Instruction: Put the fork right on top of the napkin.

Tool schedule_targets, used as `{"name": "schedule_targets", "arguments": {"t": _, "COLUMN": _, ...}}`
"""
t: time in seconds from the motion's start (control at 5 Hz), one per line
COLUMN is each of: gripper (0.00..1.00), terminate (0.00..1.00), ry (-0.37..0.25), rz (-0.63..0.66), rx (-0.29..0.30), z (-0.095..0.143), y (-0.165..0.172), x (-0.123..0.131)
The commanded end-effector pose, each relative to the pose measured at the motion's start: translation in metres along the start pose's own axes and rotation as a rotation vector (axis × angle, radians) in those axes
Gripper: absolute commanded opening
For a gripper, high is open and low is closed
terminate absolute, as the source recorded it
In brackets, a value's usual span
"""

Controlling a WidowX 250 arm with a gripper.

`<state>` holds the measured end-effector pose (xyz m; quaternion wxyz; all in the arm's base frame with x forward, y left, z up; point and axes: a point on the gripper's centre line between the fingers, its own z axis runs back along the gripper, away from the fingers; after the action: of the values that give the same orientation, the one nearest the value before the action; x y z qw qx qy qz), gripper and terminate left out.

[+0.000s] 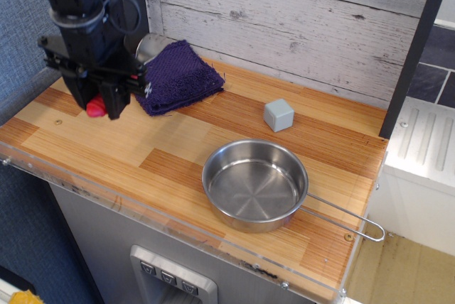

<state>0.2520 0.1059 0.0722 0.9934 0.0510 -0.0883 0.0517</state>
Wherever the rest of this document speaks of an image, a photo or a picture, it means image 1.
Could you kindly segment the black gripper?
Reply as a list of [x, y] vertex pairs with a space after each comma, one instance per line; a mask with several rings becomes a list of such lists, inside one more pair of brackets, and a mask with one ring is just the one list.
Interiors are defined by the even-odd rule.
[[63, 28], [59, 36], [41, 36], [38, 46], [45, 51], [46, 64], [61, 72], [82, 109], [100, 93], [108, 117], [115, 120], [130, 104], [130, 93], [148, 97], [151, 91], [144, 63], [124, 47], [120, 33], [106, 23], [97, 24], [91, 32]]

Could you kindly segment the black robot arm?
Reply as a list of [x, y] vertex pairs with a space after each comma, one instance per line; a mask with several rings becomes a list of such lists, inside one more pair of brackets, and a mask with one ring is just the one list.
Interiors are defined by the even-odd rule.
[[146, 66], [124, 45], [139, 29], [137, 0], [48, 1], [60, 33], [40, 37], [38, 46], [88, 116], [118, 119], [133, 94], [149, 95]]

